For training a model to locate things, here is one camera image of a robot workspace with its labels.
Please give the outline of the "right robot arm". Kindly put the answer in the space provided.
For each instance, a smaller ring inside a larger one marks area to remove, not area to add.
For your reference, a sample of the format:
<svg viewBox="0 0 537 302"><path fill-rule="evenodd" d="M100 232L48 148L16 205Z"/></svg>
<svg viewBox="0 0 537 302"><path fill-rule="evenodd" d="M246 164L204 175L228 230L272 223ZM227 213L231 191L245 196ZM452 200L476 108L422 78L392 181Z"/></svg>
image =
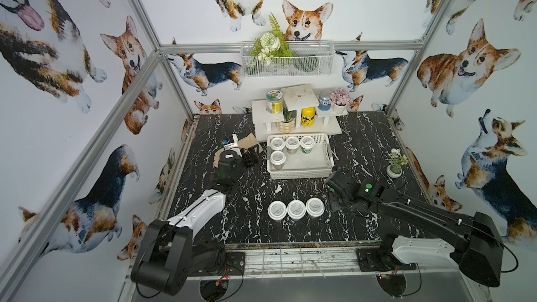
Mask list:
<svg viewBox="0 0 537 302"><path fill-rule="evenodd" d="M481 212L472 216L452 213L414 199L381 181L365 179L359 183L339 169L333 169L325 184L337 206L351 213L362 217L379 214L408 222L432 234L430 239L386 234L377 250L357 253L363 272L434 264L458 268L467 278L486 287L500 285L501 275L506 272L502 268L503 254L510 249L490 216Z"/></svg>

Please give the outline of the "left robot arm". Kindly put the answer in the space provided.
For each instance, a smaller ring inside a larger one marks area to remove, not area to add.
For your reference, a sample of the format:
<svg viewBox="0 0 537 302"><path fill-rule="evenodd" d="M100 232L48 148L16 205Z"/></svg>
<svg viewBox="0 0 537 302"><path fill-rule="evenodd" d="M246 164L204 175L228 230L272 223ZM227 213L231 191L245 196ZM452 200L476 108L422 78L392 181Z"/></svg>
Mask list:
<svg viewBox="0 0 537 302"><path fill-rule="evenodd" d="M260 162L263 149L225 148L219 156L209 188L183 212L167 220L148 225L130 278L138 295L148 298L142 289L155 294L175 296L193 275L221 275L243 272L243 258L230 257L225 246L216 240L194 244L195 236L226 206L227 197L237 188L243 172Z"/></svg>

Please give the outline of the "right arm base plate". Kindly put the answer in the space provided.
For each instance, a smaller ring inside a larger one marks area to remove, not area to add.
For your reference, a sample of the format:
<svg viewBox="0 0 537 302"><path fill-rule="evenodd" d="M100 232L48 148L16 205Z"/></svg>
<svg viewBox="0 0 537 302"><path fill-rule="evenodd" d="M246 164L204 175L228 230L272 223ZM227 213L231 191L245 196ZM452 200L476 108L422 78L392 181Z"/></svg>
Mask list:
<svg viewBox="0 0 537 302"><path fill-rule="evenodd" d="M356 249L356 256L362 272L393 272L417 270L417 264L404 264L392 253L381 249Z"/></svg>

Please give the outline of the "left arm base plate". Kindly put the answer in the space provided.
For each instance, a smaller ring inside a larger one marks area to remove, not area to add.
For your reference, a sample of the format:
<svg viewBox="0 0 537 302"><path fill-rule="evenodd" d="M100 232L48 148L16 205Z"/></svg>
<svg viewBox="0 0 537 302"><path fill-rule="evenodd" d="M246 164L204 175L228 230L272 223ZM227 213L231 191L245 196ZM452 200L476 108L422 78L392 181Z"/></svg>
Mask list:
<svg viewBox="0 0 537 302"><path fill-rule="evenodd" d="M189 277L241 276L245 271L246 253L225 251L219 254L202 254L192 260Z"/></svg>

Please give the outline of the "yogurt cup back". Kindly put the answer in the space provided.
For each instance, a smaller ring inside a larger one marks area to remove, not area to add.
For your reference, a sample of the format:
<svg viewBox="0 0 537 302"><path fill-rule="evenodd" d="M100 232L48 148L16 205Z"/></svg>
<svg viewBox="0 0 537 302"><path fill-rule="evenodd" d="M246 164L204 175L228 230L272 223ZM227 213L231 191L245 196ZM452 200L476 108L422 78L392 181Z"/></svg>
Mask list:
<svg viewBox="0 0 537 302"><path fill-rule="evenodd" d="M294 155L301 147L301 142L297 137L289 136L285 139L285 147L289 155Z"/></svg>
<svg viewBox="0 0 537 302"><path fill-rule="evenodd" d="M286 155L283 151L275 150L271 153L270 162L275 170L281 170L286 162Z"/></svg>
<svg viewBox="0 0 537 302"><path fill-rule="evenodd" d="M270 140L270 148L274 151L283 151L286 147L285 139L281 137L274 137Z"/></svg>
<svg viewBox="0 0 537 302"><path fill-rule="evenodd" d="M309 154L315 147L316 141L312 136L302 136L300 140L301 150L304 154Z"/></svg>

